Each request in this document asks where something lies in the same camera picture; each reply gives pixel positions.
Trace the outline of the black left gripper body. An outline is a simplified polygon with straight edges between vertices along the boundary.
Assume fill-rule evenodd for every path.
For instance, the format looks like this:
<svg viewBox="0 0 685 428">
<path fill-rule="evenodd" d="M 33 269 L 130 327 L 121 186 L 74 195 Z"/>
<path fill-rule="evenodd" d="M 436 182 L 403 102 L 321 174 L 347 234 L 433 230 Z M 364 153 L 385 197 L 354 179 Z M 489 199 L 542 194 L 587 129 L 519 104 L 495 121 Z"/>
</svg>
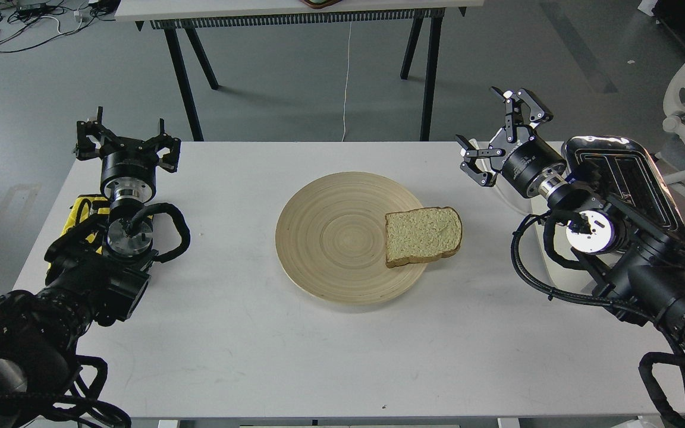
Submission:
<svg viewBox="0 0 685 428">
<path fill-rule="evenodd" d="M 156 193 L 156 168 L 160 157 L 154 146 L 140 139 L 121 138 L 103 144 L 100 190 L 107 200 L 131 198 L 147 203 Z"/>
</svg>

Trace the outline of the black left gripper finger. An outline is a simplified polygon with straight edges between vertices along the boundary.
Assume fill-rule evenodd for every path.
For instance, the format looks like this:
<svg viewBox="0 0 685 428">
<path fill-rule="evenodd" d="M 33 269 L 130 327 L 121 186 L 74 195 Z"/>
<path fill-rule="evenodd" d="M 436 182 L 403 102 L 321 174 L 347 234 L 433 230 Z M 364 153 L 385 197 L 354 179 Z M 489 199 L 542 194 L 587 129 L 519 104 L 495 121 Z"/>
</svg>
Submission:
<svg viewBox="0 0 685 428">
<path fill-rule="evenodd" d="M 118 151 L 118 136 L 102 124 L 103 106 L 98 106 L 94 117 L 76 122 L 77 141 L 74 157 L 84 162 L 92 158 L 106 158 Z"/>
<path fill-rule="evenodd" d="M 140 152 L 145 157 L 155 160 L 155 165 L 169 173 L 176 173 L 181 155 L 181 139 L 169 135 L 165 129 L 164 119 L 158 120 L 158 135 L 143 140 Z"/>
</svg>

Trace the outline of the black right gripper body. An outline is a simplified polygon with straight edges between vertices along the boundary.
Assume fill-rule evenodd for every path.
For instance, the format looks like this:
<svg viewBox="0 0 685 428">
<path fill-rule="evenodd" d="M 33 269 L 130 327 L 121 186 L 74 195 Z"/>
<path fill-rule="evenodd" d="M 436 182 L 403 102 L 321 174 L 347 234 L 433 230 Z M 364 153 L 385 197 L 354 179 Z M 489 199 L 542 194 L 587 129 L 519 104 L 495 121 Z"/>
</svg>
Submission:
<svg viewBox="0 0 685 428">
<path fill-rule="evenodd" d="M 524 198 L 539 194 L 539 186 L 547 171 L 562 174 L 565 160 L 529 125 L 516 127 L 514 141 L 509 141 L 507 130 L 500 128 L 489 143 L 492 150 L 502 150 L 503 156 L 492 157 L 491 169 L 500 173 L 503 179 Z"/>
</svg>

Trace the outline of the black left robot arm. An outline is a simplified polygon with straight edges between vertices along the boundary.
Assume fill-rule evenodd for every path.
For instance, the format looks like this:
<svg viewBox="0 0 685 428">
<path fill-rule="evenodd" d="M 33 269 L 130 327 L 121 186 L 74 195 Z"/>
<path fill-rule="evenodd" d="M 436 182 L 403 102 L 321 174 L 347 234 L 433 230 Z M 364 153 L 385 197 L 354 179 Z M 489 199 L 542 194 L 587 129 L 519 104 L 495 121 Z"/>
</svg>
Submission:
<svg viewBox="0 0 685 428">
<path fill-rule="evenodd" d="M 100 193 L 73 209 L 73 224 L 45 252 L 45 287 L 0 295 L 0 427 L 38 417 L 87 427 L 130 427 L 131 418 L 100 400 L 108 366 L 78 353 L 90 326 L 129 319 L 155 263 L 188 249 L 191 232 L 179 208 L 152 203 L 156 171 L 177 171 L 181 140 L 159 120 L 157 136 L 118 136 L 95 119 L 76 125 L 74 155 L 102 162 Z"/>
</svg>

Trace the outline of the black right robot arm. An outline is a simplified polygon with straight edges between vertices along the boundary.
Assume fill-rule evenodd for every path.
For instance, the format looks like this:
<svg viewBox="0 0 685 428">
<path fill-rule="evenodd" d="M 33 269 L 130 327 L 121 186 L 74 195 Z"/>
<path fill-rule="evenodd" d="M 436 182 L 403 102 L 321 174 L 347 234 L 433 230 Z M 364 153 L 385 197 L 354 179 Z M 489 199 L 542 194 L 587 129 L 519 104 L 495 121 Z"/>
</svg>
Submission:
<svg viewBox="0 0 685 428">
<path fill-rule="evenodd" d="M 552 112 L 526 89 L 492 91 L 504 125 L 486 149 L 457 136 L 460 168 L 482 187 L 503 178 L 547 210 L 528 214 L 513 232 L 517 276 L 549 299 L 606 309 L 621 322 L 651 323 L 671 347 L 646 353 L 639 374 L 660 416 L 685 427 L 685 224 L 654 158 L 633 139 L 574 136 L 555 151 L 536 129 Z M 588 294 L 545 284 L 525 268 L 521 239 L 543 227 L 543 250 L 566 270 L 583 271 Z"/>
</svg>

